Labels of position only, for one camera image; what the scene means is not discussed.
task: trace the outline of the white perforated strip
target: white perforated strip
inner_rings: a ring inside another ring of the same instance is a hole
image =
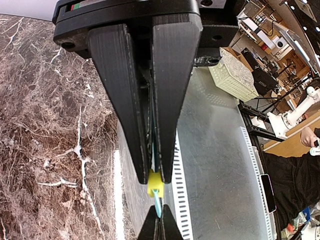
[[[189,210],[186,178],[180,151],[178,132],[176,132],[175,136],[172,170],[172,191],[176,224],[184,240],[194,240]]]
[[[241,127],[241,131],[242,131],[246,146],[247,146],[247,148],[249,150],[250,159],[251,159],[251,162],[252,162],[252,165],[253,165],[253,169],[254,169],[254,173],[255,173],[255,176],[256,176],[256,181],[258,183],[258,187],[259,187],[259,190],[260,190],[260,197],[261,197],[261,201],[262,201],[262,204],[263,204],[265,225],[266,225],[266,230],[267,230],[267,237],[268,237],[268,240],[274,240],[274,234],[273,234],[272,225],[274,225],[274,228],[276,226],[275,226],[274,220],[273,220],[273,222],[271,222],[270,215],[267,212],[267,206],[266,206],[265,199],[264,199],[264,194],[263,194],[263,187],[262,187],[262,184],[260,183],[260,178],[259,178],[259,176],[261,174],[263,174],[263,172],[260,172],[260,170],[259,170],[259,166],[258,166],[258,163],[257,163],[255,152],[254,152],[254,149],[252,147],[252,143],[250,141],[247,129],[245,127]]]

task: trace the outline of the person's hand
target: person's hand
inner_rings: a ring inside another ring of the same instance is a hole
[[[315,147],[315,141],[317,141],[317,136],[311,130],[310,127],[305,127],[300,134],[301,143],[309,148]]]

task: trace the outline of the black metal frame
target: black metal frame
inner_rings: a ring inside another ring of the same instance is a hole
[[[257,148],[258,153],[259,153],[259,157],[260,157],[260,161],[261,161],[261,164],[262,164],[262,167],[263,167],[263,171],[264,171],[265,174],[267,174],[268,173],[268,169],[267,169],[266,161],[265,161],[265,158],[264,158],[264,151],[261,148],[258,136],[259,137],[263,137],[263,138],[268,138],[268,139],[271,139],[271,140],[275,140],[275,141],[278,141],[278,142],[282,142],[283,139],[277,138],[274,133],[271,133],[271,132],[266,131],[266,130],[264,130],[262,128],[259,128],[259,127],[256,127],[256,126],[252,125],[251,117],[258,117],[261,120],[263,120],[265,122],[268,122],[269,121],[268,120],[268,116],[265,113],[263,113],[261,111],[258,111],[256,109],[252,108],[251,106],[245,105],[242,101],[238,105],[238,108],[239,108],[239,110],[241,112],[241,116],[243,118],[244,124],[245,124],[245,126],[247,128],[247,131],[249,133],[249,137],[250,137],[252,146],[255,146]],[[275,221],[276,233],[277,233],[277,239],[276,240],[281,240],[282,239],[281,238],[281,229],[280,229],[280,223],[279,223],[279,220],[278,220],[277,211],[275,211],[273,213],[273,215],[274,215],[274,221]]]

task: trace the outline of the desk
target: desk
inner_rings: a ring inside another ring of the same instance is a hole
[[[237,105],[234,97],[215,86],[208,68],[193,69],[177,127],[193,232],[190,239],[272,239],[272,223],[253,164],[256,158]],[[153,200],[147,196],[147,187],[138,184],[121,128],[119,149],[126,199],[138,233]],[[171,184],[165,186],[164,202],[173,212],[178,204],[174,191]]]

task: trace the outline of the white container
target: white container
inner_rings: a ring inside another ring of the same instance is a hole
[[[251,71],[228,51],[220,52],[218,65],[209,67],[215,85],[243,102],[258,97]]]

